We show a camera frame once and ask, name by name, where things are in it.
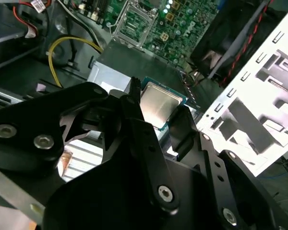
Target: green circuit board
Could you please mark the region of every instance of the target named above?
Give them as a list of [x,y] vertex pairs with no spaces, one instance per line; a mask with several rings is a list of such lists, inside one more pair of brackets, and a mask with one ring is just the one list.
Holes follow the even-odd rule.
[[[125,1],[111,1],[104,17],[104,26],[116,22]],[[172,4],[169,4],[169,0],[162,0],[157,18],[142,49],[144,52],[185,68],[187,58],[190,57],[217,13],[217,4],[211,0],[174,0]],[[148,26],[148,22],[143,17],[128,11],[120,32],[139,42],[143,31],[147,30]]]
[[149,26],[148,21],[133,11],[128,11],[125,18],[126,20],[122,22],[120,32],[132,40],[139,42],[145,29]]
[[186,59],[190,57],[217,12],[216,5],[211,0],[180,0],[178,9],[171,7],[167,14],[162,11],[159,13],[143,48],[185,68]]

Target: cable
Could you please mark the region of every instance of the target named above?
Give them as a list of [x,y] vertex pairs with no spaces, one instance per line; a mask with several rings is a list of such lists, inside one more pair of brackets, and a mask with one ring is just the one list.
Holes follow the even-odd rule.
[[47,22],[46,33],[45,33],[45,37],[47,37],[49,34],[49,29],[50,29],[50,18],[49,18],[49,14],[48,14],[47,9],[45,9],[43,11],[43,13],[45,14],[46,22]]
[[28,26],[28,27],[31,27],[33,28],[33,30],[35,31],[36,35],[38,35],[38,29],[31,23],[28,23],[28,22],[25,22],[23,19],[21,19],[18,15],[17,15],[17,12],[16,12],[16,7],[13,6],[13,14],[15,16],[15,18],[21,22],[22,24]]
[[102,52],[102,49],[97,46],[95,43],[93,42],[90,42],[90,41],[87,41],[85,39],[82,39],[82,38],[79,38],[79,37],[71,37],[71,36],[68,36],[68,37],[62,37],[62,38],[59,38],[58,40],[56,40],[52,45],[51,47],[49,48],[49,51],[48,51],[48,62],[49,62],[49,67],[50,67],[50,70],[51,70],[51,73],[52,73],[52,76],[54,78],[54,81],[55,83],[62,88],[62,85],[58,79],[58,76],[54,70],[54,67],[53,67],[53,63],[52,63],[52,53],[55,49],[55,47],[60,44],[61,42],[63,41],[66,41],[66,40],[69,40],[69,39],[73,39],[73,40],[77,40],[77,41],[81,41],[81,42],[84,42],[88,45],[90,45],[93,49],[95,49],[97,52],[101,53]]
[[247,40],[246,40],[246,42],[245,42],[242,50],[239,52],[239,54],[236,56],[234,62],[232,63],[231,68],[230,68],[230,70],[229,70],[229,72],[228,72],[227,77],[225,77],[225,78],[222,80],[222,82],[220,83],[220,86],[222,86],[222,85],[226,82],[226,80],[231,76],[231,74],[232,74],[232,72],[233,72],[233,70],[234,70],[237,62],[239,61],[240,57],[245,53],[245,51],[247,50],[249,44],[251,43],[254,35],[257,33],[258,26],[259,26],[259,24],[260,24],[260,22],[261,22],[261,20],[262,20],[262,18],[263,18],[264,13],[267,11],[268,6],[269,6],[273,1],[274,1],[274,0],[270,0],[270,1],[266,4],[266,6],[264,7],[262,13],[259,15],[258,20],[257,20],[257,23],[256,23],[256,25],[255,25],[255,27],[254,27],[254,30],[253,30],[252,34],[247,38]]
[[[67,34],[71,35],[72,32],[71,32],[71,25],[70,25],[69,18],[66,16],[65,20],[66,20]],[[77,50],[76,50],[75,43],[73,42],[73,40],[70,39],[69,42],[71,44],[71,49],[72,49],[72,58],[69,60],[69,62],[74,63],[76,59]]]
[[61,2],[60,0],[57,0],[58,3],[61,5],[61,7],[71,16],[72,20],[77,23],[78,25],[80,25],[81,27],[83,27],[88,34],[91,36],[93,42],[97,43],[97,45],[103,49],[101,43],[99,42],[96,34],[94,33],[94,31],[92,30],[92,28],[90,26],[88,26],[85,22],[83,22],[80,18],[78,18],[77,16],[75,16],[65,5],[63,2]]

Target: red and black wire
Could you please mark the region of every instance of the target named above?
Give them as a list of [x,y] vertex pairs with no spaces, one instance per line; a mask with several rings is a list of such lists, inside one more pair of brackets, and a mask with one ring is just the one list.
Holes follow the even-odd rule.
[[244,46],[242,48],[242,50],[238,53],[238,55],[236,56],[234,62],[231,64],[231,68],[228,72],[228,75],[223,79],[223,81],[219,84],[220,86],[224,86],[224,84],[226,83],[227,79],[231,76],[237,62],[240,60],[240,57],[245,53],[245,51],[247,50],[249,44],[252,42],[252,39],[254,38],[254,35],[257,33],[258,30],[258,26],[260,24],[260,22],[262,21],[262,18],[265,14],[265,12],[267,11],[269,5],[273,2],[274,0],[270,0],[266,6],[264,7],[263,11],[261,12],[261,14],[258,17],[257,23],[254,27],[253,32],[251,33],[251,35],[247,38],[246,42],[244,43]]
[[[21,2],[19,1],[19,4],[21,5],[26,5],[28,7],[31,7],[33,8],[32,4],[29,3],[29,2]],[[47,3],[45,4],[45,7],[49,7],[51,5],[51,0],[47,0]],[[36,26],[34,26],[32,23],[29,23],[29,22],[26,22],[25,20],[23,20],[20,16],[18,16],[18,13],[17,13],[17,9],[15,6],[13,6],[13,14],[14,14],[14,17],[19,21],[21,22],[22,24],[32,28],[34,30],[34,32],[36,33],[36,35],[38,35],[38,29]]]

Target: chip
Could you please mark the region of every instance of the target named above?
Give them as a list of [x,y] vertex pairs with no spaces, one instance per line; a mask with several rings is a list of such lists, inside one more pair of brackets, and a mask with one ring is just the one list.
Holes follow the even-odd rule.
[[172,21],[174,19],[174,15],[171,13],[168,13],[165,18],[169,21]]
[[178,10],[179,9],[180,4],[178,2],[173,2],[173,4],[171,5],[172,8]]

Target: yellow wire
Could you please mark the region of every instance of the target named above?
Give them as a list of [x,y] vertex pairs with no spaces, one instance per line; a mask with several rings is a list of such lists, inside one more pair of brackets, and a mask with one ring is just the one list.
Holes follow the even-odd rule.
[[88,40],[85,40],[83,38],[79,38],[79,37],[62,37],[62,38],[59,38],[58,40],[56,40],[52,45],[51,47],[49,48],[49,51],[48,51],[48,62],[49,62],[49,67],[50,67],[50,70],[51,70],[51,73],[52,73],[52,76],[54,78],[54,81],[56,82],[56,84],[62,88],[62,85],[60,84],[60,81],[59,81],[59,78],[54,70],[54,67],[53,67],[53,63],[52,63],[52,53],[55,49],[55,47],[60,44],[61,42],[63,41],[66,41],[66,40],[77,40],[77,41],[80,41],[80,42],[84,42],[88,45],[90,45],[91,47],[93,47],[95,50],[99,51],[100,53],[103,51],[102,48],[100,48],[99,46],[97,46],[94,42],[90,42]]

